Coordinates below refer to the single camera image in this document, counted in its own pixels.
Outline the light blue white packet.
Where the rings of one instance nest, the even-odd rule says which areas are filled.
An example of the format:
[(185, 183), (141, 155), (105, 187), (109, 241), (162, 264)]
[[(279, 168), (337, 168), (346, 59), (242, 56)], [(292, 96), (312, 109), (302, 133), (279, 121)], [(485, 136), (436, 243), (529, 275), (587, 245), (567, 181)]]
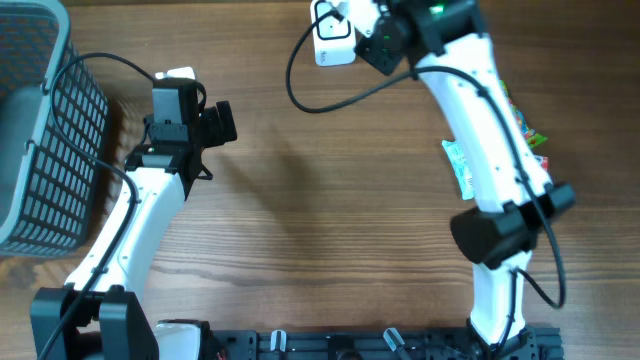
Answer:
[(458, 181), (462, 199), (473, 199), (475, 191), (472, 184), (472, 175), (461, 146), (455, 141), (443, 140), (442, 147)]

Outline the green candy bag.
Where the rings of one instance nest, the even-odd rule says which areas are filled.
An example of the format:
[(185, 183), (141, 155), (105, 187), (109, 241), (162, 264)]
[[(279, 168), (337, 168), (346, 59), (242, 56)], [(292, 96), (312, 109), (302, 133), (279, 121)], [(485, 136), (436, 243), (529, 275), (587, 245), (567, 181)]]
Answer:
[(522, 135), (525, 138), (526, 143), (528, 144), (528, 146), (530, 148), (535, 148), (543, 143), (545, 143), (548, 138), (540, 133), (538, 133), (535, 129), (531, 128), (524, 117), (524, 114), (521, 112), (521, 110), (516, 106), (516, 104), (514, 103), (513, 99), (511, 98), (508, 88), (505, 84), (504, 81), (500, 81), (500, 85), (502, 87), (502, 91), (505, 94), (505, 96), (507, 97), (507, 100), (509, 102), (509, 106), (511, 108), (511, 111), (514, 115), (514, 118), (517, 122), (517, 126), (520, 129)]

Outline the small orange white packet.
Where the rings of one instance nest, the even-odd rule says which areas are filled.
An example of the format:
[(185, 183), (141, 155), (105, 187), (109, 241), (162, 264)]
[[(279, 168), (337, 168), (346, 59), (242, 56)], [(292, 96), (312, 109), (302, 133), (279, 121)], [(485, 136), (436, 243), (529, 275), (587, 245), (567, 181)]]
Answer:
[(541, 166), (541, 168), (545, 171), (548, 171), (548, 158), (545, 156), (541, 156), (541, 155), (535, 155), (534, 158), (536, 159), (536, 161), (538, 162), (538, 164)]

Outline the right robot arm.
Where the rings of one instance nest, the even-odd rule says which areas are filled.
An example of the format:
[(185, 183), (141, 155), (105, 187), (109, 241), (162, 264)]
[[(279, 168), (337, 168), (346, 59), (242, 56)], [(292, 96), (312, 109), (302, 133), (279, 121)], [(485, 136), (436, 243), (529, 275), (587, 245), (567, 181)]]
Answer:
[(575, 193), (555, 184), (518, 127), (474, 1), (350, 1), (341, 13), (375, 50), (405, 58), (410, 77), (436, 99), (462, 148), (476, 205), (450, 221), (454, 241), (473, 264), (469, 322), (497, 351), (518, 335), (523, 283), (541, 232), (569, 209)]

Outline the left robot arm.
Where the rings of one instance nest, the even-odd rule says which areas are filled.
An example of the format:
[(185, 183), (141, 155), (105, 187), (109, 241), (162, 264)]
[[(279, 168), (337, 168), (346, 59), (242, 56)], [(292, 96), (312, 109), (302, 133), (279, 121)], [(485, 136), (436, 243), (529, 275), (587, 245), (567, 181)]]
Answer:
[(98, 239), (61, 288), (39, 290), (31, 324), (41, 359), (217, 359), (210, 325), (151, 326), (141, 306), (152, 260), (197, 180), (204, 149), (237, 138), (231, 107), (209, 107), (192, 78), (155, 80), (143, 140), (128, 155), (123, 188)]

